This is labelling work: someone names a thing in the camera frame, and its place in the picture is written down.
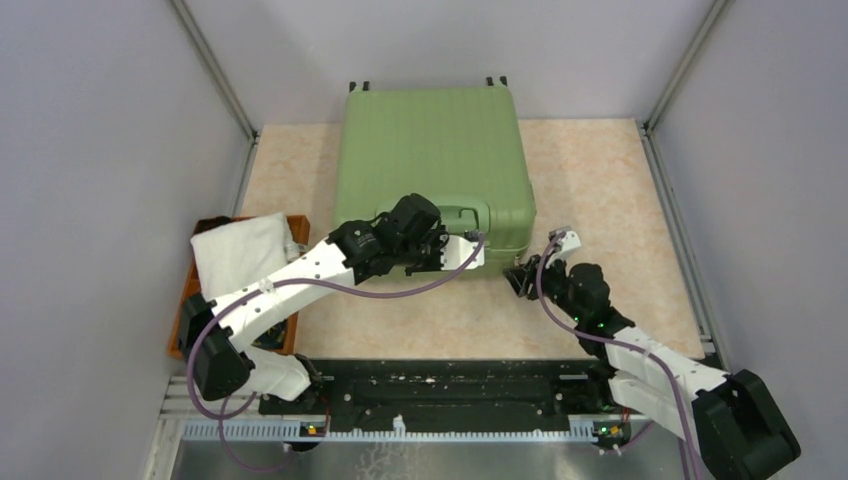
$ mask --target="gray wall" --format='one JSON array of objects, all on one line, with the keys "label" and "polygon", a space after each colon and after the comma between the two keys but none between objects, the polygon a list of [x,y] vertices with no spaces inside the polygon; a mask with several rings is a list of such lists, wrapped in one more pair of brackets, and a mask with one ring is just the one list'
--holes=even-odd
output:
[{"label": "gray wall", "polygon": [[848,3],[736,2],[659,131],[735,368],[844,478],[848,421]]},{"label": "gray wall", "polygon": [[645,118],[706,0],[188,0],[255,125],[339,121],[347,84],[483,85],[519,115]]},{"label": "gray wall", "polygon": [[0,477],[136,478],[244,140],[163,0],[0,5]]}]

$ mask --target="orange crate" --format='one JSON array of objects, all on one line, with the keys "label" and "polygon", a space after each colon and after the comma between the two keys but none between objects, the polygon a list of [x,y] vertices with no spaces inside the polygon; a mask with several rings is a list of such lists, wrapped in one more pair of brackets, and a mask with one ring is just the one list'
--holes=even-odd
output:
[{"label": "orange crate", "polygon": [[[248,220],[250,218],[253,217],[235,217],[233,218],[233,221],[238,222],[241,220]],[[309,220],[307,220],[304,215],[291,215],[286,217],[286,220],[288,220],[289,222],[289,228],[291,228],[294,241],[302,245],[306,245],[309,241]],[[197,234],[204,230],[208,230],[208,228],[204,228],[204,224],[208,224],[212,221],[214,221],[214,219],[200,220],[194,227],[194,233]],[[192,260],[191,268],[189,268],[188,276],[186,277],[186,283],[183,287],[183,295],[180,298],[180,304],[177,306],[177,316],[174,319],[174,325],[171,327],[171,337],[168,339],[167,353],[171,357],[180,360],[182,360],[183,358],[183,354],[177,348],[177,330],[179,330],[180,325],[180,308],[182,308],[183,303],[188,297],[198,292],[200,292],[200,278],[197,275],[197,264],[195,264],[194,260]],[[294,353],[294,339],[296,331],[297,313],[295,313],[286,320],[286,336],[283,339],[283,348],[272,351],[285,355],[291,355],[292,353]]]}]

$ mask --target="wooden table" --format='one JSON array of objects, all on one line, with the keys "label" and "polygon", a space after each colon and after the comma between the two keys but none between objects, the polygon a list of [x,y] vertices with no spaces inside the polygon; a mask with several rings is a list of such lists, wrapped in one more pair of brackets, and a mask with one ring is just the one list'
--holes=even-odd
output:
[{"label": "wooden table", "polygon": [[[616,307],[659,341],[702,357],[698,330],[633,120],[520,122],[538,215],[528,254],[570,225],[584,247],[572,262],[600,264]],[[305,214],[314,245],[332,228],[338,124],[266,126],[243,215]],[[423,281],[369,281],[395,291]],[[499,277],[458,279],[413,298],[334,294],[300,315],[295,350],[316,358],[585,358],[538,302]]]}]

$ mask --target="table top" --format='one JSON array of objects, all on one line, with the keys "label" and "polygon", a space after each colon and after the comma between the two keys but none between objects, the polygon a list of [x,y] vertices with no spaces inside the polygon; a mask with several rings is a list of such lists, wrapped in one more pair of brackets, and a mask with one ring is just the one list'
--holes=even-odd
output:
[{"label": "table top", "polygon": [[[583,247],[571,264],[598,263],[623,315],[680,353],[703,357],[698,329],[636,123],[628,119],[519,122],[537,216],[527,255],[570,225]],[[267,125],[242,215],[283,211],[332,228],[341,125]],[[428,280],[368,281],[397,291]],[[572,359],[587,355],[500,276],[459,278],[397,300],[333,294],[300,313],[295,351],[315,358]]]}]

